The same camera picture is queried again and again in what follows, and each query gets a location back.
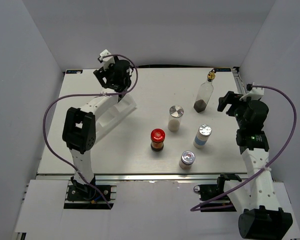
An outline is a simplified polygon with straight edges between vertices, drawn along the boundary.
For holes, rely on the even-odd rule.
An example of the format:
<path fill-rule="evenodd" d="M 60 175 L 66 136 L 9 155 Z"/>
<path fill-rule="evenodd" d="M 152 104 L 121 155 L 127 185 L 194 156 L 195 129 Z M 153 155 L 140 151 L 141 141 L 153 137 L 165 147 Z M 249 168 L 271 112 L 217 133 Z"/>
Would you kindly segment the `dark sauce glass bottle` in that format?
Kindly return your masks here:
<path fill-rule="evenodd" d="M 204 82 L 198 89 L 198 94 L 194 102 L 193 108 L 197 113 L 201 113 L 206 110 L 209 100 L 212 96 L 214 87 L 213 80 L 215 79 L 215 71 L 212 70 L 207 74 L 206 82 Z"/>

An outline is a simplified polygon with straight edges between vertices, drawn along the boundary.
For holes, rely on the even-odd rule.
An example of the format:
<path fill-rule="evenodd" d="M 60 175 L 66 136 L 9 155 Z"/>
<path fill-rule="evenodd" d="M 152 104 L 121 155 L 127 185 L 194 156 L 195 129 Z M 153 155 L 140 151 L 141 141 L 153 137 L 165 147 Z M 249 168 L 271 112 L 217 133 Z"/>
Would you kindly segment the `blue label silver-lid jar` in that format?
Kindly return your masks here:
<path fill-rule="evenodd" d="M 200 125 L 195 135 L 193 145 L 198 149 L 203 148 L 207 143 L 211 134 L 212 134 L 212 128 L 209 125 L 207 124 Z"/>

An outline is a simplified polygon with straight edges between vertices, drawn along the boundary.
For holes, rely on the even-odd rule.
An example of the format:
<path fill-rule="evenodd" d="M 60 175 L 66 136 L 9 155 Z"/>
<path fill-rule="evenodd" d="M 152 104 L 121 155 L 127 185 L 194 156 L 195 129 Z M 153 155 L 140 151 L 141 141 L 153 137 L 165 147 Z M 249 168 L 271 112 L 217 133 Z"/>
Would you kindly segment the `tall jar white powder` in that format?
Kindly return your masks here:
<path fill-rule="evenodd" d="M 171 132 L 177 132 L 180 128 L 184 109 L 180 105 L 173 105 L 169 108 L 168 129 Z"/>

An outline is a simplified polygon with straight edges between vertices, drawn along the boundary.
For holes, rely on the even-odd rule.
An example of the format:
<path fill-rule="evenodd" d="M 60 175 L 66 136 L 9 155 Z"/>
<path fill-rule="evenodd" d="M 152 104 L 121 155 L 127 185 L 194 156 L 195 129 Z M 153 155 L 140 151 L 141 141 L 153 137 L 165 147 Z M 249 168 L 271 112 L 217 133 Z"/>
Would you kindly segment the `red lid sauce jar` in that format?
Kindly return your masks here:
<path fill-rule="evenodd" d="M 155 128 L 150 133 L 151 149 L 155 152 L 160 152 L 164 148 L 164 141 L 166 138 L 165 132 L 160 128 Z"/>

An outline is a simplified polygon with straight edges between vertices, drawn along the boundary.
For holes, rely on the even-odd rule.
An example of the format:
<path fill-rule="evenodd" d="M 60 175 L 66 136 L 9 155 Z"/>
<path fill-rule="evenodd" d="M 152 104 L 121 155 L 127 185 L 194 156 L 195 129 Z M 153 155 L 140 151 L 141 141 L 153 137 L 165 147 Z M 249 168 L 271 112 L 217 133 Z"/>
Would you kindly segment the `small red-label lid jar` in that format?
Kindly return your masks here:
<path fill-rule="evenodd" d="M 179 166 L 183 170 L 188 170 L 192 167 L 195 160 L 196 160 L 196 156 L 192 151 L 189 150 L 184 151 L 180 156 Z"/>

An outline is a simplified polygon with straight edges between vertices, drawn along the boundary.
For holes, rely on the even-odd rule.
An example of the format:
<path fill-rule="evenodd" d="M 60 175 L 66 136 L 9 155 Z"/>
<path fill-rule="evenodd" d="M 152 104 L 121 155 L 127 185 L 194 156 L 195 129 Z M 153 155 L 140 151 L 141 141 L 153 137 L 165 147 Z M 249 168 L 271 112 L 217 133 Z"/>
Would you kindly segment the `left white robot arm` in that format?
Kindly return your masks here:
<path fill-rule="evenodd" d="M 106 61 L 95 77 L 103 93 L 79 108 L 67 110 L 62 140 L 70 150 L 75 174 L 72 184 L 84 199 L 95 196 L 95 175 L 91 165 L 91 149 L 95 143 L 112 131 L 136 107 L 127 93 L 131 86 L 129 61 L 115 57 Z"/>

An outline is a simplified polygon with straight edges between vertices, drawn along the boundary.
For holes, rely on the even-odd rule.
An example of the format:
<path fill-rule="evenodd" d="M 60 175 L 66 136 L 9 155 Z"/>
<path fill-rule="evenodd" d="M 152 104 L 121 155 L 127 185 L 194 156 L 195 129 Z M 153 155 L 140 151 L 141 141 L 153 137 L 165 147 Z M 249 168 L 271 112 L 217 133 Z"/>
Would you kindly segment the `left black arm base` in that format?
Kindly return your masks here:
<path fill-rule="evenodd" d="M 112 208 L 117 195 L 117 186 L 102 184 L 96 187 Z M 110 210 L 101 194 L 94 188 L 84 192 L 73 184 L 67 187 L 63 208 L 66 210 Z"/>

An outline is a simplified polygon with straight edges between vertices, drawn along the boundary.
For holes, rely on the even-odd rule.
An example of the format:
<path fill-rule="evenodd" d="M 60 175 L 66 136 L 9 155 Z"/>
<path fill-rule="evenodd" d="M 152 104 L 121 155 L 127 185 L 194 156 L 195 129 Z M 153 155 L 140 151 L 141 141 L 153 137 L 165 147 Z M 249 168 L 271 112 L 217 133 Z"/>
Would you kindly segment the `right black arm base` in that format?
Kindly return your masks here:
<path fill-rule="evenodd" d="M 238 183 L 242 182 L 242 179 L 234 174 L 234 173 L 222 173 L 216 180 L 215 184 L 200 184 L 193 187 L 193 191 L 196 194 L 199 194 L 199 200 L 205 202 L 209 199 L 212 199 L 224 192 L 225 183 L 228 181 L 235 181 Z M 225 195 L 217 200 L 214 200 L 202 208 L 209 208 L 201 210 L 202 213 L 204 212 L 236 212 L 236 209 L 233 205 L 230 198 Z"/>

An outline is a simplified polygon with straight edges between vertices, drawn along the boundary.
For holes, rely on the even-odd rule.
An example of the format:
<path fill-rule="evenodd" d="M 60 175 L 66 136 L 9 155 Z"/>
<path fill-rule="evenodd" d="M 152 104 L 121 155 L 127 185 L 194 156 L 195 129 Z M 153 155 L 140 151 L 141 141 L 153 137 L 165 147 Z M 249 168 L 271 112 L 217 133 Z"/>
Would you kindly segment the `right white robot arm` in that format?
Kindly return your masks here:
<path fill-rule="evenodd" d="M 239 234 L 244 239 L 281 240 L 293 224 L 292 214 L 280 205 L 269 161 L 269 144 L 264 122 L 269 108 L 260 96 L 244 96 L 228 91 L 218 100 L 217 110 L 235 117 L 238 124 L 236 143 L 245 164 L 249 191 L 239 186 L 233 177 L 218 184 L 216 195 L 226 200 L 230 198 L 233 206 L 240 213 L 238 218 Z"/>

